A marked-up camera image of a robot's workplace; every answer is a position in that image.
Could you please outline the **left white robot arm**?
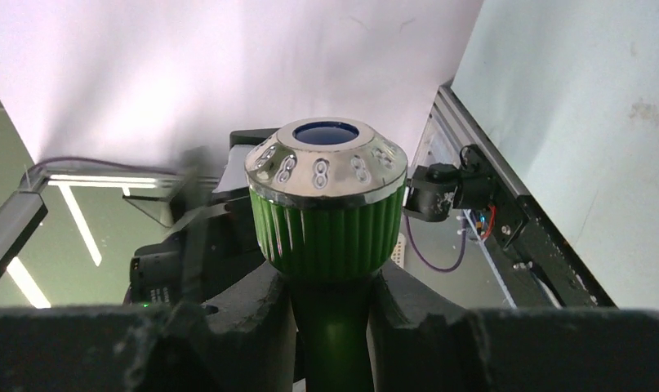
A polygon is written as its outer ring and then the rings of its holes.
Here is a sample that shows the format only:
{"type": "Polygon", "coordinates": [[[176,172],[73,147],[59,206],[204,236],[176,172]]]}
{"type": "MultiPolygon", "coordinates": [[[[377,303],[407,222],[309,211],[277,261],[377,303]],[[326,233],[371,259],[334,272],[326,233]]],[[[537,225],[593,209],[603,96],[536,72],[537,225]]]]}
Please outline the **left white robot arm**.
{"type": "Polygon", "coordinates": [[[232,131],[227,165],[214,188],[205,183],[205,153],[185,153],[184,177],[162,199],[173,224],[164,240],[135,250],[124,304],[203,303],[264,263],[244,160],[272,133],[271,128],[232,131]]]}

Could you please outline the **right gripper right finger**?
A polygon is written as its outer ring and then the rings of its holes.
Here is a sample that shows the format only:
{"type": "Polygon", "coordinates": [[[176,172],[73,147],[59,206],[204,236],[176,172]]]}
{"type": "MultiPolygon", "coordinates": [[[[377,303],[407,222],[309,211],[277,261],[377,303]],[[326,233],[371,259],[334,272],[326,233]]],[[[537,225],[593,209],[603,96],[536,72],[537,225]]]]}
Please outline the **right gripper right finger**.
{"type": "Polygon", "coordinates": [[[368,347],[377,391],[471,391],[452,326],[466,309],[397,265],[372,281],[368,347]]]}

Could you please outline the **green plastic faucet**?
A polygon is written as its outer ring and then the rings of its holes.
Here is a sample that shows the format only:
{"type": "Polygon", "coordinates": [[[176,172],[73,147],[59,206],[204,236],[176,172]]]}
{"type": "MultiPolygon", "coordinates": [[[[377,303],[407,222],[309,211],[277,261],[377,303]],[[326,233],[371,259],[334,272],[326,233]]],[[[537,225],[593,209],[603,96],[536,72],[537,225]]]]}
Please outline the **green plastic faucet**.
{"type": "Polygon", "coordinates": [[[397,242],[404,151],[364,122],[291,122],[244,163],[265,259],[282,275],[310,391],[371,391],[372,281],[397,242]]]}

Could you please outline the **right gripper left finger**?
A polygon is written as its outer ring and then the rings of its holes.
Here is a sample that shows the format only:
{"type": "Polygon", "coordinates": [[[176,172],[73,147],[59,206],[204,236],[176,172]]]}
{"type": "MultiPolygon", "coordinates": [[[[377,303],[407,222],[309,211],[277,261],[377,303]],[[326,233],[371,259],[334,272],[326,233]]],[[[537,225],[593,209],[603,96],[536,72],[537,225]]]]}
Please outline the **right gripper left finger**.
{"type": "Polygon", "coordinates": [[[171,336],[190,350],[195,390],[289,391],[294,379],[296,325],[288,287],[271,265],[261,265],[211,298],[218,310],[178,305],[171,336]]]}

